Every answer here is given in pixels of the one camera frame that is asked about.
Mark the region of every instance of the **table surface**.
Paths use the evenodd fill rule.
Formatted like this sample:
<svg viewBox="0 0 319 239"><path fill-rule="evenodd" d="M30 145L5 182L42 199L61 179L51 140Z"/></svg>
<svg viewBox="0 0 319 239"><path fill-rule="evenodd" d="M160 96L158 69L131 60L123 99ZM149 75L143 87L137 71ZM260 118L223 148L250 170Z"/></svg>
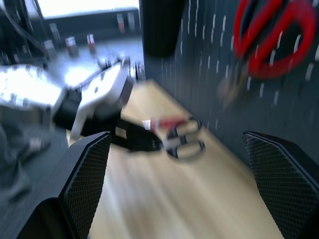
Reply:
<svg viewBox="0 0 319 239"><path fill-rule="evenodd" d="M123 115L187 113L156 83L134 88ZM205 153L189 164L111 146L90 239L282 239L252 173L203 128Z"/></svg>

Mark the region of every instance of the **pegboard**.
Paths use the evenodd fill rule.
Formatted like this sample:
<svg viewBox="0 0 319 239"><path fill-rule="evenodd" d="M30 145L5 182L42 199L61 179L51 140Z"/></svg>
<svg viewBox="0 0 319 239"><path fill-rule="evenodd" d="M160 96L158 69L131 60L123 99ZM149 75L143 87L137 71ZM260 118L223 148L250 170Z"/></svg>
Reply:
<svg viewBox="0 0 319 239"><path fill-rule="evenodd" d="M155 79L207 129L248 164L241 140L252 130L295 142L319 164L319 34L306 59L273 80L249 77L245 89L224 109L216 91L234 60L233 25L239 0L188 0L175 54L145 55L146 77ZM318 0L311 0L318 8ZM301 40L292 27L269 61L294 51Z"/></svg>

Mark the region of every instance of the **wooden table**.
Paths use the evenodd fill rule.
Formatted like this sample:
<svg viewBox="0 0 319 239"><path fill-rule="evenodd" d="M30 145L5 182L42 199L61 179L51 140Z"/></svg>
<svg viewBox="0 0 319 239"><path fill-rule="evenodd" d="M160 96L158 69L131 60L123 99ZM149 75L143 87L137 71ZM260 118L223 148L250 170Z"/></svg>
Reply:
<svg viewBox="0 0 319 239"><path fill-rule="evenodd" d="M185 113L156 83L135 87L123 115L147 120ZM282 239L250 170L206 129L201 158L111 146L91 239Z"/></svg>

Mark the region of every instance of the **red-handled scissors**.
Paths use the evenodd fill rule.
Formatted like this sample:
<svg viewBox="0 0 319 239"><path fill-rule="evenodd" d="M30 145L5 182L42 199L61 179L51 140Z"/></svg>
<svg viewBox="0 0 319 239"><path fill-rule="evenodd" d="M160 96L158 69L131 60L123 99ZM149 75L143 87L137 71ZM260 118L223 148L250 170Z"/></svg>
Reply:
<svg viewBox="0 0 319 239"><path fill-rule="evenodd" d="M317 29L317 13L308 0L294 0L287 3L286 8L266 38L256 42L267 24L283 7L284 0L268 0L265 6L252 20L252 11L259 0L241 0L235 16L234 51L237 58L229 77L224 79L218 89L224 105L230 103L244 85L248 76L270 79L288 73L307 55L314 40ZM277 60L272 64L265 60L271 55L279 37L296 23L302 31L302 41L296 52Z"/></svg>

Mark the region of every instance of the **scissors handle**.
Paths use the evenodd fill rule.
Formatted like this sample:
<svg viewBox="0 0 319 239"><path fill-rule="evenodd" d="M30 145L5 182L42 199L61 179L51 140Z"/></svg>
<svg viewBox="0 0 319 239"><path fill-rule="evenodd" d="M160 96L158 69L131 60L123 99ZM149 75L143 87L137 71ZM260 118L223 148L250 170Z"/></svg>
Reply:
<svg viewBox="0 0 319 239"><path fill-rule="evenodd" d="M171 130L171 132L167 135L167 140L170 141L175 141L175 144L172 146L169 146L166 148L166 151L168 155L181 160L181 161L190 161L195 159L197 156L199 156L205 149L205 144L201 140L197 139L198 133L200 129L202 128L202 123L196 119L195 117L190 117L187 121L187 123L191 123L194 121L196 125L196 129L193 131L189 131L185 133L184 135L179 135L177 128L175 127ZM188 156L179 156L178 150L182 149L183 147L189 147L192 145L198 144L199 150L196 151L195 153L188 155Z"/></svg>
<svg viewBox="0 0 319 239"><path fill-rule="evenodd" d="M251 0L242 0L236 12L234 25L234 49L237 57L244 57L246 52L263 27L272 19L279 11L283 4L283 0L268 0L265 7L251 22L248 30L240 37L240 23L244 16L245 9L249 7ZM270 65L264 63L265 59L271 54L272 50L278 42L278 38L283 34L292 23L296 22L303 34L303 39L296 52L291 53L287 57L278 60ZM308 53L317 28L317 13L307 0L295 0L287 4L287 7L274 26L274 29L259 45L258 49L250 55L248 60L248 71L251 76L258 78L272 78L289 72L296 67Z"/></svg>

